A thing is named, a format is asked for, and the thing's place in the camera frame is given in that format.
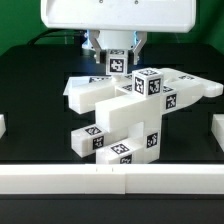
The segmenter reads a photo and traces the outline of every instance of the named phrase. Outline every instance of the cube with marker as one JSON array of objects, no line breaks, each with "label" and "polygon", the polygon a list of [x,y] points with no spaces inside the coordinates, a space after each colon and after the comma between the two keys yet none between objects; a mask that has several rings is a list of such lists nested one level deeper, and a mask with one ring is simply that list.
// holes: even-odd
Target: cube with marker
[{"label": "cube with marker", "polygon": [[128,138],[96,152],[97,164],[136,164],[143,162],[143,146]]},{"label": "cube with marker", "polygon": [[143,163],[150,163],[159,159],[160,154],[160,130],[153,131],[144,137],[144,161]]},{"label": "cube with marker", "polygon": [[85,157],[95,153],[104,146],[105,131],[97,125],[91,125],[72,131],[72,149],[80,156]]},{"label": "cube with marker", "polygon": [[126,75],[128,70],[128,50],[107,50],[106,75]]},{"label": "cube with marker", "polygon": [[177,109],[178,93],[175,88],[171,88],[168,85],[163,86],[163,98],[161,112],[163,114],[175,111]]},{"label": "cube with marker", "polygon": [[133,71],[133,93],[149,98],[162,94],[163,73],[157,69],[146,68]]}]

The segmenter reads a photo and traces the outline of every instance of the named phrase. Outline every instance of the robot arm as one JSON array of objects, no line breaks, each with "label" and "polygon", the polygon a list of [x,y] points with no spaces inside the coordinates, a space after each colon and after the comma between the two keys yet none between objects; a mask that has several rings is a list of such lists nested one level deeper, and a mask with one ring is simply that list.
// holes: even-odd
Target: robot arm
[{"label": "robot arm", "polygon": [[[105,61],[102,50],[127,49],[131,63],[137,64],[147,32],[188,32],[194,26],[196,0],[42,0],[41,17],[49,28],[90,30],[97,63]],[[114,32],[111,37],[105,34],[108,30]],[[138,31],[132,49],[126,38],[130,31]]]}]

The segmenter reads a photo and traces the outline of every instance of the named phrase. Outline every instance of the metal bracket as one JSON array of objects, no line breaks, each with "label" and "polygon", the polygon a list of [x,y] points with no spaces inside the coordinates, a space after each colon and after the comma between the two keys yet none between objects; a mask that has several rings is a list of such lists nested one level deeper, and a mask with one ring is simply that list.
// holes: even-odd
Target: metal bracket
[{"label": "metal bracket", "polygon": [[100,35],[99,30],[90,30],[89,31],[89,41],[91,42],[93,48],[96,51],[95,59],[96,59],[97,64],[100,63],[100,52],[102,51],[102,48],[100,47],[100,44],[97,41],[97,38],[99,37],[99,35]]},{"label": "metal bracket", "polygon": [[134,65],[138,63],[138,54],[141,51],[142,47],[147,41],[147,32],[137,32],[138,43],[135,45],[134,49],[132,50],[134,53]]}]

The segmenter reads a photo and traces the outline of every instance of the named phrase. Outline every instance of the black table surface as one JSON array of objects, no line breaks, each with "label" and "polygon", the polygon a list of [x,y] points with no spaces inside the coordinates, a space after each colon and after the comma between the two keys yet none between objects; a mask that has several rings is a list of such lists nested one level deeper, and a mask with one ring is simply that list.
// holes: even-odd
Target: black table surface
[{"label": "black table surface", "polygon": [[[224,83],[224,56],[209,45],[146,45],[138,66],[173,68]],[[95,163],[71,149],[72,130],[95,123],[78,115],[63,91],[69,77],[104,75],[79,46],[16,46],[0,57],[0,114],[7,131],[0,164]],[[161,155],[156,164],[223,164],[211,133],[213,114],[224,113],[223,95],[162,117]],[[0,223],[222,223],[223,196],[211,195],[28,195],[0,196]]]}]

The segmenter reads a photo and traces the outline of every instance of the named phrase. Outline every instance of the white platform edge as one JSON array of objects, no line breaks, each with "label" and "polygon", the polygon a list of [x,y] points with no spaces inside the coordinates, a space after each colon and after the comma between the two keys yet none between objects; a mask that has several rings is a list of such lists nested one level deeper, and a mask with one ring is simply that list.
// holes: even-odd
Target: white platform edge
[{"label": "white platform edge", "polygon": [[224,194],[222,165],[0,165],[0,194]]}]

